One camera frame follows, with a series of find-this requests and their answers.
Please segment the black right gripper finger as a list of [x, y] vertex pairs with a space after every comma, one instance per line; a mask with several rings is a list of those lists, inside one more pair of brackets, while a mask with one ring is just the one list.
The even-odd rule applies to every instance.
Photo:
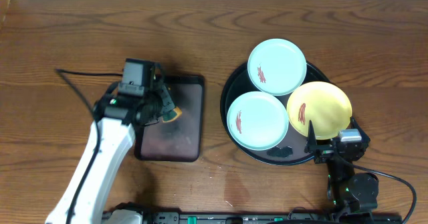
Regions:
[[350, 117], [350, 127], [352, 129], [357, 129], [359, 132], [362, 132], [362, 128], [359, 126], [354, 116]]
[[313, 123], [310, 120], [309, 126], [308, 126], [308, 136], [307, 136], [304, 152], [314, 152], [316, 147], [317, 147], [316, 135], [314, 133]]

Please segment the yellow green scrubbing sponge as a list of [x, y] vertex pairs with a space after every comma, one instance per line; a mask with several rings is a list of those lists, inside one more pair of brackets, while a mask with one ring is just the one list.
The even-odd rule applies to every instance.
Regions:
[[163, 122], [173, 122], [177, 118], [179, 118], [181, 114], [182, 114], [181, 109], [179, 107], [175, 107], [170, 112], [167, 112], [167, 113], [163, 114], [162, 115], [162, 120], [163, 120]]

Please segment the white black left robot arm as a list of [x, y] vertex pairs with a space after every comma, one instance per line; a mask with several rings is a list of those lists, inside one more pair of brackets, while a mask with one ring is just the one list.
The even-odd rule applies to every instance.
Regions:
[[93, 122], [72, 179], [46, 223], [101, 223], [118, 168], [137, 133], [176, 108], [159, 63], [128, 58], [120, 76], [95, 104], [70, 85]]

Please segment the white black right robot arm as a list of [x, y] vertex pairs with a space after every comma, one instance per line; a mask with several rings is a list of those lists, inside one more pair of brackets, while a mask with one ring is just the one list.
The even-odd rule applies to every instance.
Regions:
[[316, 164], [327, 165], [327, 195], [335, 205], [331, 214], [335, 222], [349, 215], [370, 215], [378, 207], [377, 176], [356, 173], [353, 165], [365, 154], [369, 142], [370, 138], [354, 118], [350, 118], [350, 128], [340, 130], [327, 144], [317, 143], [313, 123], [309, 122], [304, 151], [314, 156]]

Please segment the black rectangular water tray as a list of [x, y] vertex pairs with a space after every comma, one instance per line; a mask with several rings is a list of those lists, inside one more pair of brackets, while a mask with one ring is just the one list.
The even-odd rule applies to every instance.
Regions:
[[201, 145], [204, 77], [167, 76], [165, 84], [181, 115], [143, 128], [136, 137], [134, 156], [138, 160], [194, 162]]

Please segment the yellow plate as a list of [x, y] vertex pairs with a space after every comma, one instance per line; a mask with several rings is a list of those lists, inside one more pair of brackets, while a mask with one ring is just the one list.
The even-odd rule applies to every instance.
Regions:
[[328, 82], [308, 82], [296, 88], [288, 98], [286, 110], [293, 128], [303, 136], [313, 126], [318, 140], [337, 136], [350, 124], [352, 105], [348, 96]]

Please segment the lower light green plate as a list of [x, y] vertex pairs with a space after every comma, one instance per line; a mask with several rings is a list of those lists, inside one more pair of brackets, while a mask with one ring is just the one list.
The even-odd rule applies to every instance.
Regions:
[[289, 126], [284, 104], [265, 92], [247, 92], [237, 97], [226, 115], [232, 139], [250, 150], [267, 150], [278, 145]]

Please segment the light green plate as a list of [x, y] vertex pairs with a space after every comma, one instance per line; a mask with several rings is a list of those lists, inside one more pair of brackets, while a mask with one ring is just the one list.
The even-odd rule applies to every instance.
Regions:
[[294, 43], [285, 39], [268, 39], [251, 51], [247, 72], [258, 90], [285, 96], [303, 83], [307, 63], [302, 50]]
[[247, 92], [237, 97], [226, 115], [232, 139], [250, 150], [267, 150], [278, 145], [289, 126], [284, 104], [265, 92]]

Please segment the top light green plate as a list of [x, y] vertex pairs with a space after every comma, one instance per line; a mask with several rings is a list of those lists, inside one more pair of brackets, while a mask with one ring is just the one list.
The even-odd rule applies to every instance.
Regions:
[[247, 72], [258, 90], [285, 96], [303, 83], [307, 63], [302, 50], [294, 43], [285, 39], [268, 39], [251, 51]]

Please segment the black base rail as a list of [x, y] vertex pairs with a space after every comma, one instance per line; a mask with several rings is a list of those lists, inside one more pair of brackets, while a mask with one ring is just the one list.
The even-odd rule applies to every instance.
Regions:
[[332, 223], [325, 215], [292, 213], [289, 215], [179, 214], [174, 212], [146, 213], [122, 221], [120, 211], [105, 213], [101, 224], [269, 224], [269, 223]]

